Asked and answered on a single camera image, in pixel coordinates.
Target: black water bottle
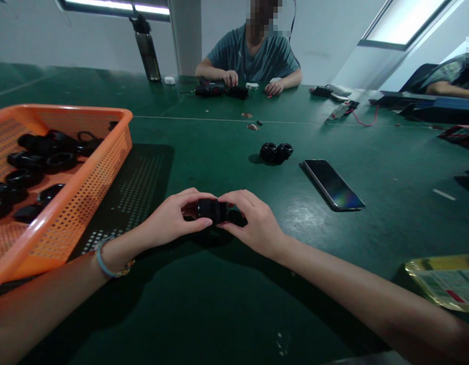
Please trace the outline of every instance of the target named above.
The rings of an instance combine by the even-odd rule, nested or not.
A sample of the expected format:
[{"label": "black water bottle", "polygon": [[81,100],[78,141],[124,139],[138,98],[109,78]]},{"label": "black water bottle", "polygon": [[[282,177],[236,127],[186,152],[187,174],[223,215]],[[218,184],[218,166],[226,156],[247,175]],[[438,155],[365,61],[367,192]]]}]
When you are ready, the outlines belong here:
[{"label": "black water bottle", "polygon": [[147,79],[151,82],[161,82],[162,78],[159,71],[159,62],[153,46],[152,34],[150,34],[150,24],[142,14],[137,14],[137,18],[130,18],[135,30],[138,49],[142,57],[143,67],[147,74]]}]

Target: green workbench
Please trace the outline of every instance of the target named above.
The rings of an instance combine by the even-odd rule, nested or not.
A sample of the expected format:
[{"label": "green workbench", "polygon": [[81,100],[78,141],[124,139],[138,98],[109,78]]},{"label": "green workbench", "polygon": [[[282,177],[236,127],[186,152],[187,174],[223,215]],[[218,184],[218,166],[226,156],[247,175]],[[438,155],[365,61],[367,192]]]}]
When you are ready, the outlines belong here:
[{"label": "green workbench", "polygon": [[[469,253],[469,192],[454,180],[469,169],[469,151],[436,138],[440,131],[385,109],[369,128],[353,116],[325,123],[336,103],[305,85],[271,99],[260,88],[245,101],[179,94],[196,85],[194,78],[168,86],[143,74],[0,64],[0,108],[70,104],[134,114],[133,149],[75,255],[90,237],[134,227],[189,187],[215,195],[248,189],[287,234],[393,281],[409,259]],[[369,93],[355,95],[365,101]],[[374,113],[367,103],[357,110],[365,123]],[[256,120],[260,130],[247,129]],[[268,141],[291,143],[294,154],[280,166],[260,163]],[[304,159],[328,160],[366,209],[333,212],[299,167]],[[134,202],[127,212],[119,207],[125,194]],[[213,228],[146,252],[23,363],[324,363],[383,349],[305,280]]]}]

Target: red wire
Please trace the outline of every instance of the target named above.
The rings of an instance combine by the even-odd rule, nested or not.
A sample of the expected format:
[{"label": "red wire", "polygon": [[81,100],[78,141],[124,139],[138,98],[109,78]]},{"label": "red wire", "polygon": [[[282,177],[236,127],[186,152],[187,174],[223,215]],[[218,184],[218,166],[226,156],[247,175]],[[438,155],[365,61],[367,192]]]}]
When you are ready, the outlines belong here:
[{"label": "red wire", "polygon": [[379,108],[380,108],[380,106],[377,105],[377,106],[376,106],[376,111],[375,111],[375,120],[374,120],[373,123],[371,123],[371,124],[364,124],[364,123],[361,123],[360,120],[359,120],[359,118],[358,118],[358,116],[356,115],[356,113],[355,113],[355,112],[352,112],[352,114],[354,115],[354,117],[356,118],[356,121],[357,121],[359,124],[361,124],[361,125],[363,125],[363,126],[365,126],[365,127],[371,127],[373,124],[376,123],[376,118],[378,117],[378,109],[379,109]]}]

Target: chair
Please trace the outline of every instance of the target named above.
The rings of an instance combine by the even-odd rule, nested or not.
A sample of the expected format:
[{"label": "chair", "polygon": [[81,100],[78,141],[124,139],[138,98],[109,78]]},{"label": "chair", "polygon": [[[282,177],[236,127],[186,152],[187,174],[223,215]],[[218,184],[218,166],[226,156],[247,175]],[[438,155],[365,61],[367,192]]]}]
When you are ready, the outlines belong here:
[{"label": "chair", "polygon": [[426,74],[432,71],[433,68],[437,67],[438,65],[433,63],[425,63],[420,66],[417,71],[413,73],[413,75],[409,78],[407,83],[400,89],[400,92],[409,91],[412,92],[413,90],[419,89],[420,86],[424,83],[425,80],[420,82],[420,85],[412,85],[418,79],[423,78]]}]

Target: person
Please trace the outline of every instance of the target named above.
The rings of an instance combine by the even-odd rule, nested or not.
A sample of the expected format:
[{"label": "person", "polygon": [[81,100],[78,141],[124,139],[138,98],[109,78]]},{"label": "person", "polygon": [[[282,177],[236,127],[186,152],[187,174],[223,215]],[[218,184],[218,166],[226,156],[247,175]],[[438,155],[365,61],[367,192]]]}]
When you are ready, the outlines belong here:
[{"label": "person", "polygon": [[452,96],[469,99],[469,53],[438,65],[412,85],[417,94]]},{"label": "person", "polygon": [[267,29],[280,0],[252,0],[251,18],[228,32],[196,68],[197,77],[223,80],[227,87],[245,82],[269,82],[268,95],[300,85],[302,72],[285,37],[267,36]]},{"label": "person", "polygon": [[[138,227],[106,243],[101,257],[107,269],[120,271],[144,250],[212,225],[209,218],[184,220],[184,215],[194,216],[193,208],[200,199],[216,197],[195,188],[184,190],[167,198]],[[247,190],[224,194],[218,200],[237,206],[248,221],[244,227],[224,222],[220,228],[317,286],[411,363],[469,364],[469,325],[464,321],[377,275],[286,235],[269,206]],[[17,363],[110,279],[95,254],[88,253],[1,296],[0,364]]]}]

